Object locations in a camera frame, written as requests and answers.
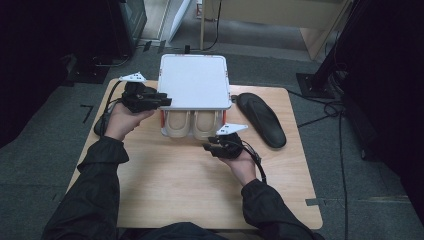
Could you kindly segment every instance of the wooden table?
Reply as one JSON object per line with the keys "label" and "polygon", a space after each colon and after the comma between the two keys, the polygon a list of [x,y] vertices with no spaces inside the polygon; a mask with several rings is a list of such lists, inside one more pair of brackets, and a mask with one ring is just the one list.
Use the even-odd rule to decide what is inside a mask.
{"label": "wooden table", "polygon": [[[109,83],[96,121],[116,81]],[[122,94],[124,85],[125,82],[118,86],[112,99]],[[156,88],[157,82],[148,81],[146,85]],[[319,207],[307,206],[305,202],[316,197],[287,91],[234,85],[230,89],[233,95],[256,93],[277,114],[287,136],[287,145],[280,150],[267,147],[235,104],[227,111],[227,122],[249,125],[239,136],[262,157],[268,184],[282,195],[300,221],[312,229],[321,228]],[[164,137],[160,128],[157,111],[124,140],[130,161],[118,169],[121,186],[118,227],[157,228],[190,221],[208,229],[251,229],[241,211],[241,186],[230,169],[204,151],[201,141],[191,137]],[[89,133],[79,162],[98,139],[93,131]],[[69,186],[78,175],[76,170]]]}
{"label": "wooden table", "polygon": [[[203,0],[200,49],[205,19],[217,19],[220,0]],[[339,26],[351,0],[225,0],[220,19],[298,27],[311,59]]]}

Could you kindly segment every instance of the vr controller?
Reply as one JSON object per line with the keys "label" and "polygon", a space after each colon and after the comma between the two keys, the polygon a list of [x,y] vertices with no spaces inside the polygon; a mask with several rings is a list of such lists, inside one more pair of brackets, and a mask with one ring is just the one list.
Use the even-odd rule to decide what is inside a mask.
{"label": "vr controller", "polygon": [[160,106],[170,106],[172,99],[166,93],[158,93],[156,89],[146,88],[141,82],[127,82],[122,93],[121,102],[132,113],[139,113]]}
{"label": "vr controller", "polygon": [[[118,99],[117,102],[121,102],[132,113],[139,113],[158,109],[160,106],[170,106],[172,99],[168,98],[166,93],[158,93],[156,89],[146,87],[142,82],[127,82],[122,98]],[[104,135],[114,106],[115,103],[113,103],[112,107],[105,109],[105,112],[96,122],[94,125],[95,134]]]}
{"label": "vr controller", "polygon": [[219,146],[203,144],[205,151],[211,152],[212,156],[217,158],[235,159],[243,151],[243,143],[237,133],[209,137],[208,140],[210,143],[219,144]]}

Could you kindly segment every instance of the hand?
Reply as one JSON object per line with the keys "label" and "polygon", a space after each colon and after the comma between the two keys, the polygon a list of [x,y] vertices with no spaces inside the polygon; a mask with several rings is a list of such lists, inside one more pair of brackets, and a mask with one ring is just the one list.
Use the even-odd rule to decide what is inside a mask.
{"label": "hand", "polygon": [[246,150],[243,150],[240,156],[236,159],[219,158],[219,160],[231,168],[231,171],[243,187],[252,180],[256,179],[255,162]]}
{"label": "hand", "polygon": [[122,103],[117,103],[110,115],[105,136],[122,141],[129,132],[140,125],[142,120],[154,113],[154,110],[132,113]]}

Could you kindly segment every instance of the black cable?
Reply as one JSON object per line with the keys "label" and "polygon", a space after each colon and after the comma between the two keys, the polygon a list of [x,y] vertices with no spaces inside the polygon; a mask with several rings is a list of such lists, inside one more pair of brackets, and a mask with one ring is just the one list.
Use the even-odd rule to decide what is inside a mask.
{"label": "black cable", "polygon": [[215,41],[213,42],[213,44],[210,47],[207,47],[203,50],[209,50],[211,48],[213,48],[213,46],[215,46],[215,44],[218,42],[218,37],[219,37],[219,19],[221,18],[221,5],[222,5],[222,0],[219,1],[219,8],[218,8],[218,19],[216,20],[216,37],[215,37]]}
{"label": "black cable", "polygon": [[346,176],[344,168],[344,157],[343,157],[343,141],[342,141],[342,117],[343,114],[339,114],[339,141],[340,141],[340,167],[342,170],[342,180],[343,180],[343,194],[344,194],[344,204],[345,204],[345,239],[348,240],[349,235],[349,212],[347,206],[347,188],[346,188]]}
{"label": "black cable", "polygon": [[265,171],[264,171],[264,169],[262,168],[262,165],[261,165],[261,157],[259,157],[258,153],[252,148],[252,146],[250,146],[250,144],[248,144],[245,141],[243,141],[243,142],[245,144],[247,144],[247,146],[249,148],[246,147],[246,146],[244,146],[244,145],[240,145],[240,144],[238,144],[236,142],[233,142],[233,141],[228,141],[228,140],[220,140],[219,141],[219,143],[223,143],[223,144],[228,144],[229,143],[229,144],[236,145],[237,147],[240,147],[240,148],[244,149],[247,153],[249,153],[249,155],[252,157],[253,162],[255,162],[256,166],[258,167],[258,170],[259,170],[259,172],[261,174],[262,182],[265,183],[265,184],[267,184]]}
{"label": "black cable", "polygon": [[[323,102],[323,101],[315,100],[315,99],[312,99],[312,98],[304,97],[301,94],[290,91],[290,90],[287,90],[287,92],[289,92],[293,95],[296,95],[298,97],[301,97],[303,99],[306,99],[308,101],[311,101],[311,102],[324,104],[324,113],[326,114],[325,116],[311,120],[311,121],[308,121],[308,122],[305,122],[305,123],[302,123],[302,124],[299,124],[299,125],[297,125],[297,128],[304,127],[306,125],[321,121],[321,120],[329,118],[329,117],[337,117],[343,111],[343,110],[338,110],[333,106],[333,105],[342,105],[342,103],[340,101]],[[333,113],[328,112],[328,110],[327,110],[328,108],[331,108],[334,112]]]}
{"label": "black cable", "polygon": [[[348,211],[348,196],[347,196],[347,187],[346,187],[346,175],[345,175],[345,167],[344,167],[344,156],[343,156],[343,141],[342,141],[342,117],[343,117],[343,113],[344,110],[337,110],[333,105],[340,105],[343,106],[342,102],[340,101],[331,101],[331,102],[323,102],[323,101],[318,101],[315,99],[311,99],[308,97],[304,97],[299,93],[296,92],[292,92],[290,90],[287,90],[289,93],[296,95],[298,97],[301,97],[303,99],[312,101],[312,102],[316,102],[316,103],[320,103],[320,104],[324,104],[324,112],[326,113],[326,116],[318,118],[316,120],[312,120],[309,121],[307,123],[298,125],[298,128],[306,126],[308,124],[320,121],[322,119],[328,118],[328,117],[339,117],[339,142],[340,142],[340,149],[339,149],[339,155],[340,155],[340,167],[341,167],[341,171],[342,171],[342,182],[343,182],[343,195],[344,195],[344,205],[345,205],[345,240],[348,240],[348,233],[349,233],[349,211]],[[329,113],[328,112],[328,107],[330,107],[331,109],[334,110],[333,113]]]}
{"label": "black cable", "polygon": [[108,112],[109,110],[109,104],[111,103],[110,99],[112,99],[112,95],[115,92],[116,87],[118,87],[118,85],[121,83],[121,81],[117,81],[115,83],[115,85],[113,85],[112,90],[109,93],[109,96],[107,98],[106,104],[105,104],[105,109],[103,110],[103,114],[101,116],[102,120],[100,122],[100,135],[103,136],[105,133],[105,114]]}
{"label": "black cable", "polygon": [[96,67],[120,67],[122,65],[124,65],[128,60],[130,59],[130,57],[127,57],[125,60],[123,60],[122,62],[118,63],[118,64],[113,64],[113,65],[104,65],[104,64],[95,64]]}
{"label": "black cable", "polygon": [[[138,45],[136,48],[144,47],[145,45]],[[150,47],[159,48],[160,46],[150,45]],[[174,47],[164,47],[164,49],[170,49],[170,50],[176,50],[176,51],[183,51],[183,48],[174,48]],[[190,49],[191,52],[215,52],[215,50],[201,50],[201,49]]]}

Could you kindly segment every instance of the person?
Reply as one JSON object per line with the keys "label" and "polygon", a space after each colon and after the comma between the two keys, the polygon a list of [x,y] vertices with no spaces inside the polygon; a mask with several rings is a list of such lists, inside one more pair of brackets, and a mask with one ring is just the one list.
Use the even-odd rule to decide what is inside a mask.
{"label": "person", "polygon": [[[42,239],[117,239],[119,209],[118,165],[129,161],[124,149],[125,136],[154,110],[131,113],[117,103],[104,136],[87,151],[77,166],[78,179],[44,228]],[[323,239],[303,225],[284,204],[280,194],[256,178],[255,163],[243,151],[236,159],[220,159],[243,186],[243,215],[259,229],[264,239]],[[193,223],[176,223],[153,229],[144,239],[224,239]]]}

